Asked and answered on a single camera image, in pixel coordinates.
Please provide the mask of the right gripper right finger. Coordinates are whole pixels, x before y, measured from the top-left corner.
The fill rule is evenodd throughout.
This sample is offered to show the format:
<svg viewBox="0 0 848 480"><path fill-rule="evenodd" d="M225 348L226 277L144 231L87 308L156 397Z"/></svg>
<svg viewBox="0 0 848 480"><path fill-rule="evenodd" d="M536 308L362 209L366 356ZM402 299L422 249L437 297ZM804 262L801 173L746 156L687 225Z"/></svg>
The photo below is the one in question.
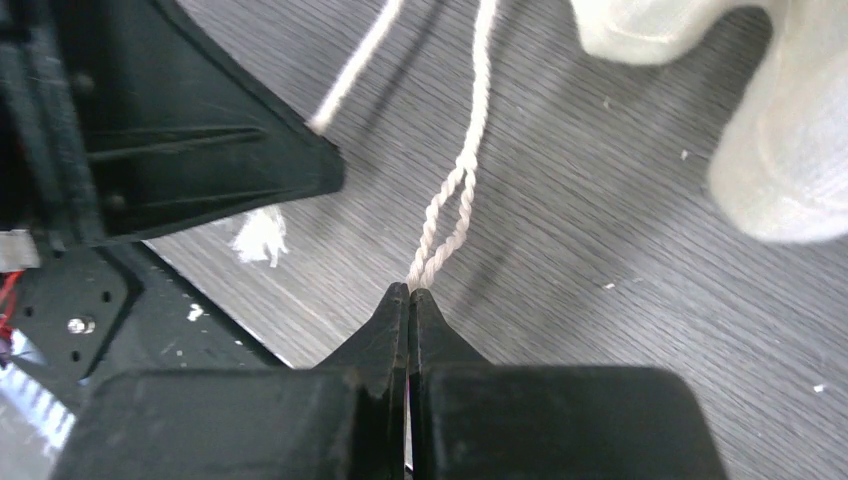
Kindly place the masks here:
<svg viewBox="0 0 848 480"><path fill-rule="evenodd" d="M693 391L645 366L496 365L430 292L409 314L418 479L723 479Z"/></svg>

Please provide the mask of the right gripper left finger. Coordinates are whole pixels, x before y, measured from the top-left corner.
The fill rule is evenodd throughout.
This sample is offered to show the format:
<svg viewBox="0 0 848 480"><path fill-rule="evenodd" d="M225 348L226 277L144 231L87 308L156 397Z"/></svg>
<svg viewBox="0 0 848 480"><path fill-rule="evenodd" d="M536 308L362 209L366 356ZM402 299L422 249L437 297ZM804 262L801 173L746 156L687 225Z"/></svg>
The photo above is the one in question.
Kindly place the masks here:
<svg viewBox="0 0 848 480"><path fill-rule="evenodd" d="M409 291L311 369L129 372L100 385L56 479L401 479Z"/></svg>

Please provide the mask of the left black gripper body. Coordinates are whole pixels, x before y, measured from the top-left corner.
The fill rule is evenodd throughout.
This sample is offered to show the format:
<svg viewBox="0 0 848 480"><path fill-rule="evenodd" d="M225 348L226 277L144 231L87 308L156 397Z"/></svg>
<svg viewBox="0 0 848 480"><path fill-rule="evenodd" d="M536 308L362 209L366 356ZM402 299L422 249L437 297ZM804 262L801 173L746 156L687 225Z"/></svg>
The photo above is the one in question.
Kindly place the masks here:
<svg viewBox="0 0 848 480"><path fill-rule="evenodd" d="M1 225L54 251L337 192L339 149L174 1L1 5Z"/></svg>

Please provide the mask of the strawberry print ruffled blanket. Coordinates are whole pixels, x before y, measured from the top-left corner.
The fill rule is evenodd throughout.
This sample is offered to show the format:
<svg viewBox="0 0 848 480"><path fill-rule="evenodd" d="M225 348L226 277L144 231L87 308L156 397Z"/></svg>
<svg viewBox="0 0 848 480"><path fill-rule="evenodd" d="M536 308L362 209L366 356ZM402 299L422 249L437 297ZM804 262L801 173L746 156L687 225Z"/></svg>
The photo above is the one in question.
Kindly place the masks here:
<svg viewBox="0 0 848 480"><path fill-rule="evenodd" d="M847 291L845 240L776 240L715 207L706 159L743 105L741 82L764 44L687 55L689 79L614 65L579 46L565 1L464 1L443 52L421 37L421 67L389 53L411 1L390 1L310 116L354 164L350 188L312 202L314 223L275 207L228 243L240 278L300 275L362 288L399 280L424 209L452 169L474 159L464 245L431 277L454 297L539 283L611 290L676 282L691 270L725 288Z"/></svg>

